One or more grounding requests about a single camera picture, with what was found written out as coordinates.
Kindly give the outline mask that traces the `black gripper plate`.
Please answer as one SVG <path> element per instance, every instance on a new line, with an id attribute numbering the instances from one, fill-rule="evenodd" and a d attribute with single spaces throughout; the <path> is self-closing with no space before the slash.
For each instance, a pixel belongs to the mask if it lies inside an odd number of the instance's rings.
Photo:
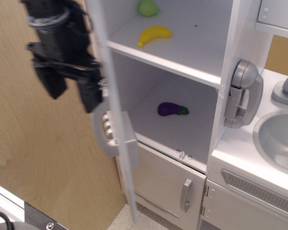
<path id="1" fill-rule="evenodd" d="M 65 79 L 77 82 L 79 94 L 87 113 L 91 113 L 103 102 L 102 90 L 98 83 L 103 79 L 101 64 L 90 54 L 76 57 L 69 62 L 47 58 L 40 42 L 26 44 L 26 49 L 34 55 L 33 67 L 41 83 L 53 99 L 60 97 L 67 89 Z"/>

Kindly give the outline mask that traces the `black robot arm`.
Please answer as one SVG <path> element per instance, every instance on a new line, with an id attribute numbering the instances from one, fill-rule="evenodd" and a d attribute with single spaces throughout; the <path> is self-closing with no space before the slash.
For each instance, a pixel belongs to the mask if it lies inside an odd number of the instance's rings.
<path id="1" fill-rule="evenodd" d="M 57 99 L 67 89 L 66 79 L 77 83 L 87 113 L 102 103 L 100 64 L 88 52 L 91 29 L 87 15 L 74 0 L 23 0 L 27 24 L 36 30 L 38 42 L 27 43 L 33 67 L 47 90 Z"/>

